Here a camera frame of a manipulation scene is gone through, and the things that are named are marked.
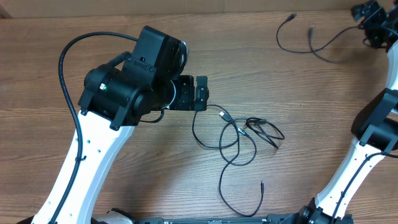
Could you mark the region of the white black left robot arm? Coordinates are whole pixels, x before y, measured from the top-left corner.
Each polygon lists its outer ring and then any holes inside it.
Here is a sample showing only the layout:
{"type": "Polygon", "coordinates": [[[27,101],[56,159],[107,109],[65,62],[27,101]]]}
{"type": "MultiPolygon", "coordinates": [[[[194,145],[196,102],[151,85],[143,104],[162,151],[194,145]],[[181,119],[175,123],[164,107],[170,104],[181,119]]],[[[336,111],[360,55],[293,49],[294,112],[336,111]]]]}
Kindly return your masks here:
{"type": "Polygon", "coordinates": [[[68,154],[47,200],[26,223],[134,223],[118,208],[93,214],[117,154],[144,115],[207,109],[207,77],[183,74],[185,42],[145,26],[135,43],[87,73],[80,109],[71,112],[75,133],[68,154]]]}

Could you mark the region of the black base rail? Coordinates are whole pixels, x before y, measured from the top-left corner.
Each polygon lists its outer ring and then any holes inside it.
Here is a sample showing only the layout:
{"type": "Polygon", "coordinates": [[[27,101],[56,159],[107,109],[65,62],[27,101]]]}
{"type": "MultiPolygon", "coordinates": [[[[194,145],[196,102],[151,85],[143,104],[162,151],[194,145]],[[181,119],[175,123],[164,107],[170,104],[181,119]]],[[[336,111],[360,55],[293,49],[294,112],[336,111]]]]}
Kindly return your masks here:
{"type": "Polygon", "coordinates": [[[112,208],[105,214],[93,215],[90,224],[132,223],[132,224],[289,224],[289,223],[331,223],[330,218],[321,213],[311,214],[308,209],[293,214],[270,214],[266,217],[221,217],[221,218],[134,218],[118,208],[112,208]]]}

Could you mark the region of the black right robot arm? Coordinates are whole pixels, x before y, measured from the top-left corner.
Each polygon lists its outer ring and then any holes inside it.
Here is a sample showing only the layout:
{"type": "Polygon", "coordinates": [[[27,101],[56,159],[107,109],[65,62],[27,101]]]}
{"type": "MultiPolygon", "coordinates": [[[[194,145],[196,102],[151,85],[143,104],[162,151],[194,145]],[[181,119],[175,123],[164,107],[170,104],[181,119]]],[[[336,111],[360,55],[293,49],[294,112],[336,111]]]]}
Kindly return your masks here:
{"type": "Polygon", "coordinates": [[[386,87],[355,117],[354,138],[347,155],[327,186],[299,212],[268,215],[264,223],[352,223],[346,213],[350,200],[371,170],[397,149],[397,7],[386,11],[377,1],[351,8],[351,15],[365,34],[363,44],[385,49],[389,61],[386,87]]]}

